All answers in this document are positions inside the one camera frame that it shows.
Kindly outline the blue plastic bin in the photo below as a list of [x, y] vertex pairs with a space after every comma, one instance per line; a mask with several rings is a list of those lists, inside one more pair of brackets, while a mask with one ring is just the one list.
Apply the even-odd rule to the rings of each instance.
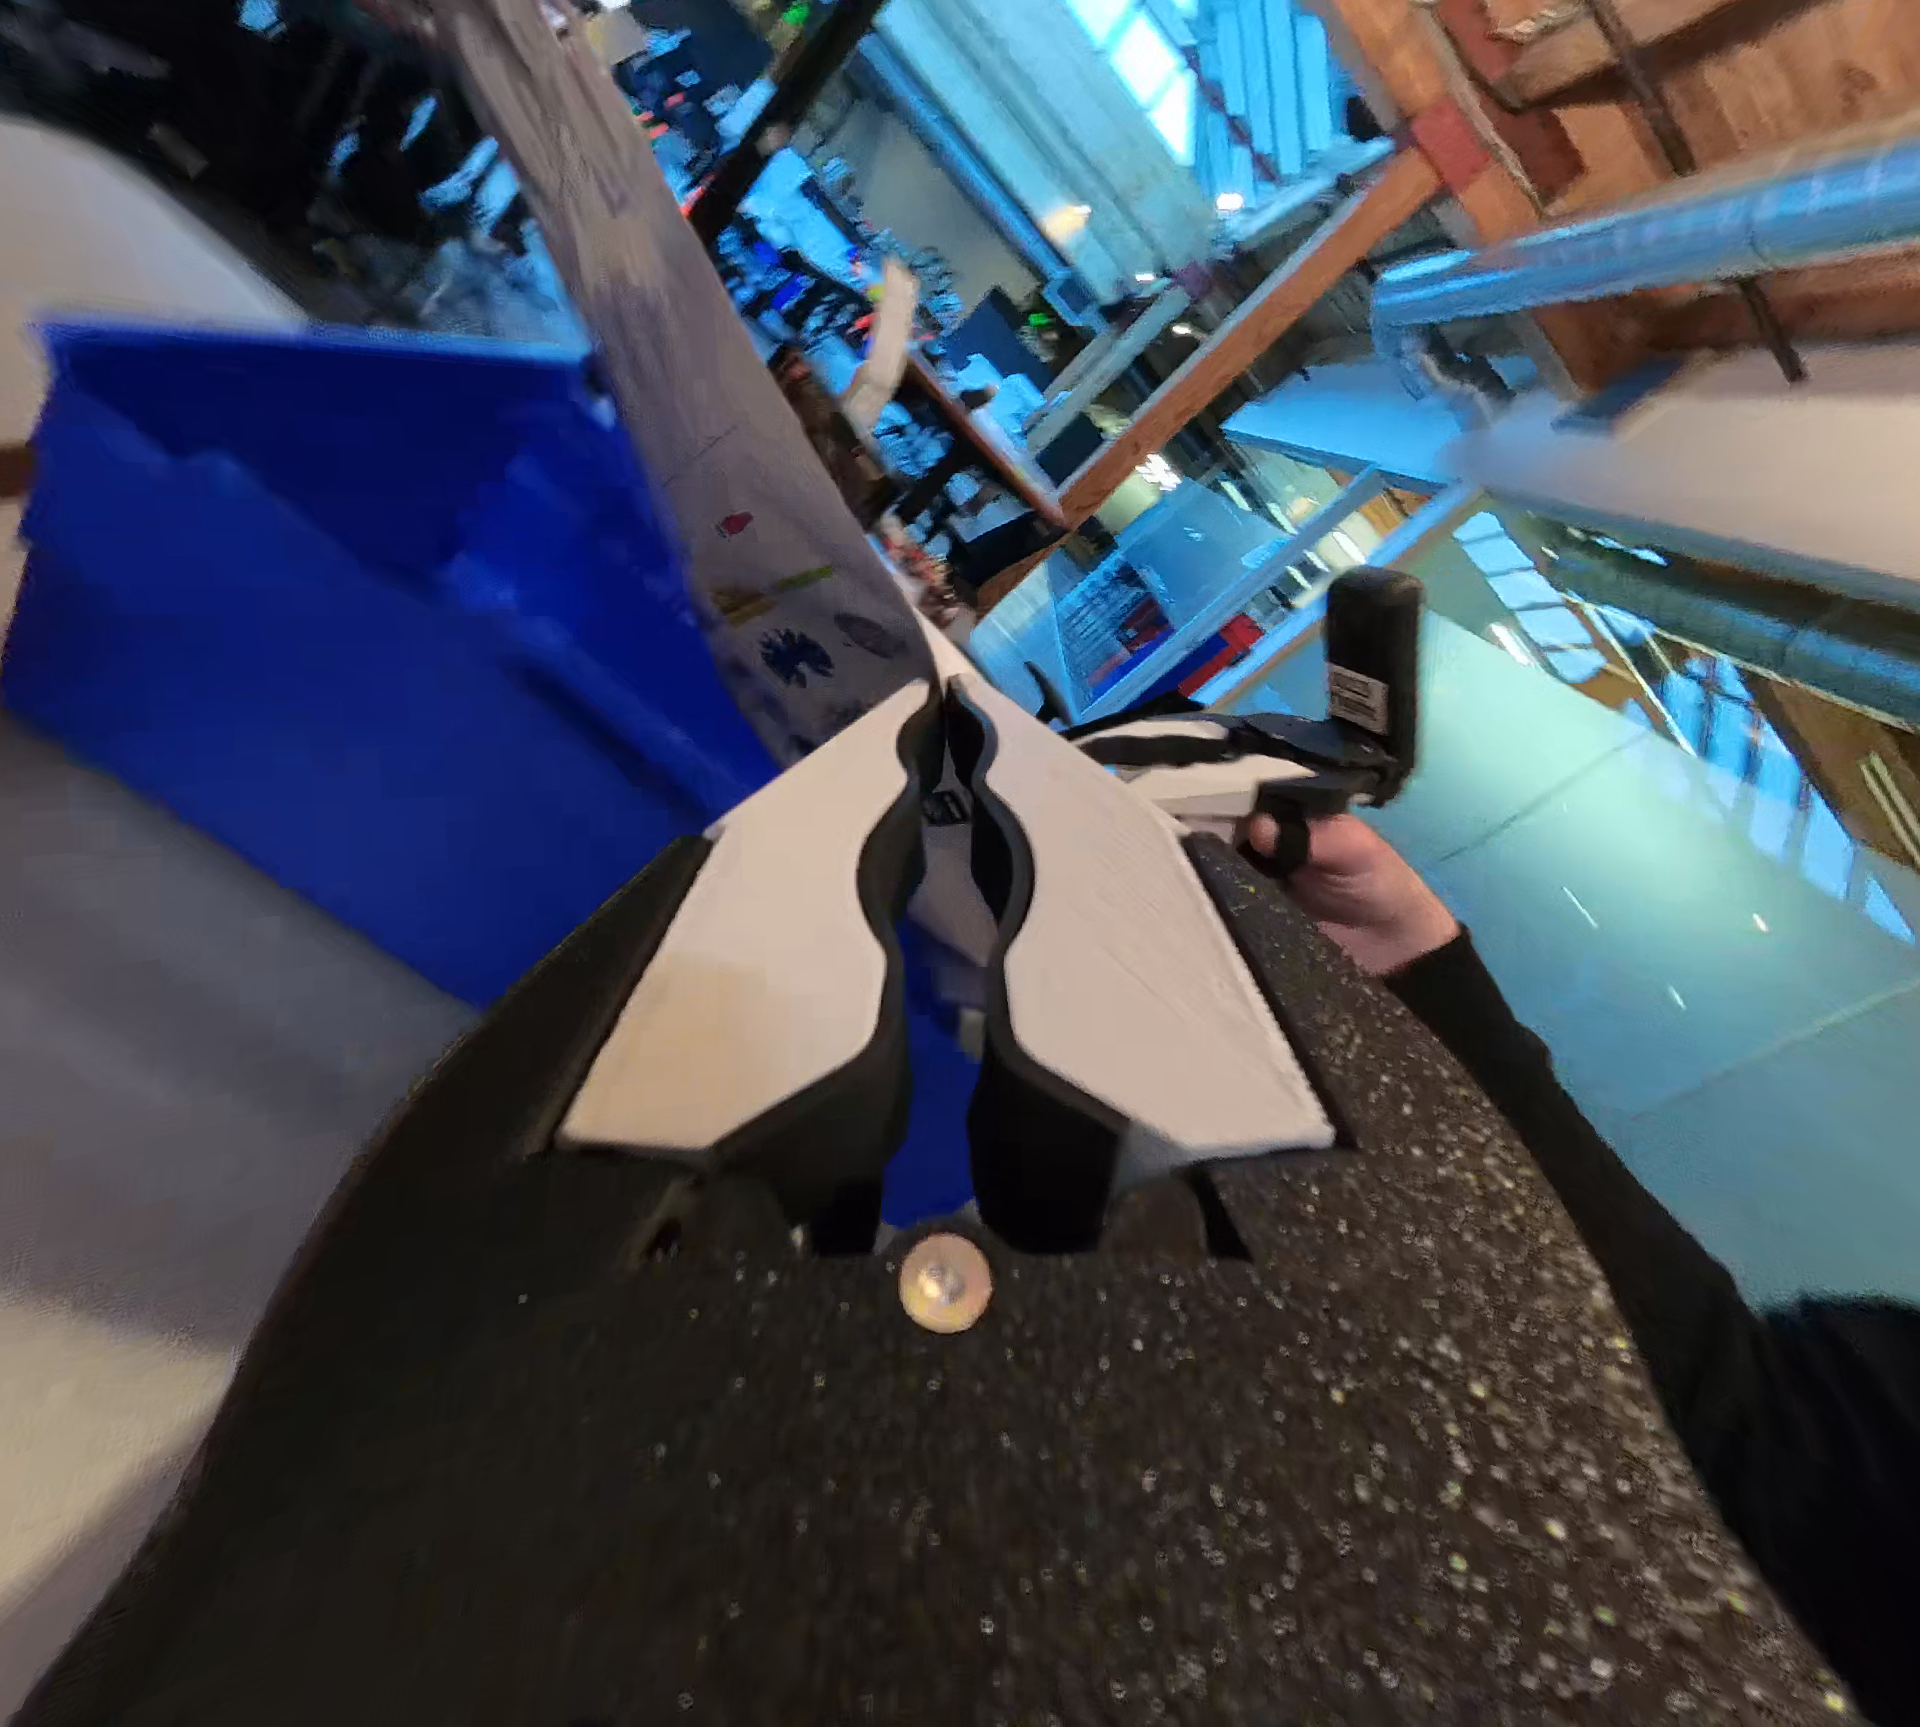
[[[556, 1146], [707, 856], [693, 743], [641, 740], [617, 628], [685, 608], [620, 424], [574, 361], [347, 329], [44, 323], [2, 698], [484, 1010], [406, 1111], [430, 1157]], [[693, 1169], [864, 1253], [885, 1169]]]

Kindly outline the metal air duct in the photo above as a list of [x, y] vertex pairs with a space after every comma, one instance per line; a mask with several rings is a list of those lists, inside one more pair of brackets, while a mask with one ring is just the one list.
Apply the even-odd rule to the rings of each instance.
[[1585, 218], [1380, 276], [1380, 351], [1404, 333], [1559, 304], [1730, 284], [1918, 242], [1918, 130], [1762, 157]]

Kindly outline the black pole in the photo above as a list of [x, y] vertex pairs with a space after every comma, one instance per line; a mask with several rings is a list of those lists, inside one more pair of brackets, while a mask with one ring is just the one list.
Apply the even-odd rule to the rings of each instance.
[[711, 168], [707, 186], [685, 210], [686, 225], [709, 253], [732, 227], [765, 166], [788, 145], [794, 126], [819, 101], [826, 81], [852, 58], [867, 35], [873, 35], [885, 2], [835, 0], [814, 35], [798, 43], [739, 144]]

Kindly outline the person's right hand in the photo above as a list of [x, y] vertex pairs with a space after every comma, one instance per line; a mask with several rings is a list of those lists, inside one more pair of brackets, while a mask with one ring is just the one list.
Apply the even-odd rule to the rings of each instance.
[[1315, 817], [1306, 842], [1283, 888], [1359, 971], [1388, 978], [1460, 936], [1444, 901], [1363, 820]]

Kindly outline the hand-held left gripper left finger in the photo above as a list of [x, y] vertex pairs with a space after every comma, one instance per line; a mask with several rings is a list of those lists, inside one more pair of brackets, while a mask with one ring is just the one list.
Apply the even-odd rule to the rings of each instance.
[[707, 832], [559, 1124], [693, 1169], [884, 1169], [906, 1136], [901, 919], [924, 881], [943, 695], [912, 684]]

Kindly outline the person's right forearm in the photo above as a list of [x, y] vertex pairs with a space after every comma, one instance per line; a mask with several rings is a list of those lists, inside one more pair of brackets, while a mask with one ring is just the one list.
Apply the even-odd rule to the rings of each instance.
[[1467, 932], [1384, 978], [1513, 1127], [1720, 1522], [1875, 1724], [1918, 1722], [1918, 1309], [1743, 1302], [1559, 1086]]

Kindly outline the wooden post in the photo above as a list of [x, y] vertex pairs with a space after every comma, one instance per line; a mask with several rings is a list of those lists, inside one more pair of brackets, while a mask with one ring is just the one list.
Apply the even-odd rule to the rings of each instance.
[[1359, 270], [1383, 239], [1404, 227], [1444, 194], [1444, 176], [1419, 145], [1397, 150], [1376, 176], [1299, 246], [1283, 267], [1233, 308], [1209, 339], [1140, 403], [1067, 485], [1059, 513], [1076, 531], [1109, 503], [1144, 459], [1175, 441], [1196, 415], [1224, 395], [1269, 347], [1332, 294], [1343, 276]]

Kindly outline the toy building set bag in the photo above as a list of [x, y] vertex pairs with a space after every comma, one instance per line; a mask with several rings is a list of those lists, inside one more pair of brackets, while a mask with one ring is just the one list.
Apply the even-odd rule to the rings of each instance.
[[623, 619], [641, 740], [693, 743], [695, 794], [623, 843], [612, 898], [901, 688], [968, 668], [854, 522], [685, 222], [566, 0], [424, 0], [584, 323], [685, 608]]

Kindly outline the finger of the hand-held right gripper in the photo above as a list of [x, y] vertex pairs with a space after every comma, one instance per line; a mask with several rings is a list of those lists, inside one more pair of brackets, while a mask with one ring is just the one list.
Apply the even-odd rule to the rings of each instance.
[[1237, 754], [1115, 765], [1114, 775], [1177, 824], [1251, 824], [1255, 817], [1300, 811], [1300, 789], [1315, 782], [1318, 768], [1279, 754]]
[[1107, 771], [1184, 771], [1238, 758], [1237, 730], [1216, 719], [1135, 719], [1080, 727], [1066, 740]]

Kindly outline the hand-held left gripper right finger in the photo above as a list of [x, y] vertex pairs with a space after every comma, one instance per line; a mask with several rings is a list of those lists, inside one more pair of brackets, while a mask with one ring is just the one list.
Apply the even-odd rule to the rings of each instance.
[[1327, 1152], [1338, 1121], [1192, 859], [1132, 780], [987, 682], [947, 682], [994, 918], [978, 1183]]

